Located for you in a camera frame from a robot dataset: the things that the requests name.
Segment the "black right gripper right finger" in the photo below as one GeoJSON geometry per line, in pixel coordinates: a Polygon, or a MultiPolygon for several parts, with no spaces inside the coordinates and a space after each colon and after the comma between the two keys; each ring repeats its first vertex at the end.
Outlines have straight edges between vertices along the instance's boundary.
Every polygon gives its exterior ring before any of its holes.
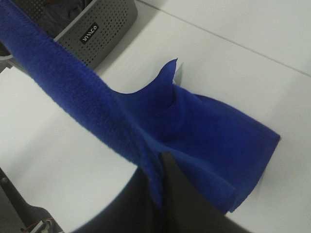
{"type": "Polygon", "coordinates": [[[190,183],[169,152],[159,155],[164,168],[165,233],[249,233],[229,219],[190,183]]]}

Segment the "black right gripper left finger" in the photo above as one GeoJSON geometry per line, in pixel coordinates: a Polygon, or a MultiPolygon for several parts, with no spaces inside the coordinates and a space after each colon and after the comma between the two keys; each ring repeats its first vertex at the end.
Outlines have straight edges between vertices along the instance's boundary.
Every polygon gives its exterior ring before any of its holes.
{"type": "Polygon", "coordinates": [[[165,218],[149,192],[148,179],[137,168],[117,197],[75,233],[165,233],[165,218]]]}

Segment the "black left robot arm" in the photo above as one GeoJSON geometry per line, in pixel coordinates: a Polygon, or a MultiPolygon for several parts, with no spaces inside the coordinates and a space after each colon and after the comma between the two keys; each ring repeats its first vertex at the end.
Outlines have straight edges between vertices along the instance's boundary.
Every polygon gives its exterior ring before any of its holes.
{"type": "Polygon", "coordinates": [[[19,227],[21,233],[64,231],[46,209],[28,204],[3,170],[0,171],[0,186],[23,224],[19,227]]]}

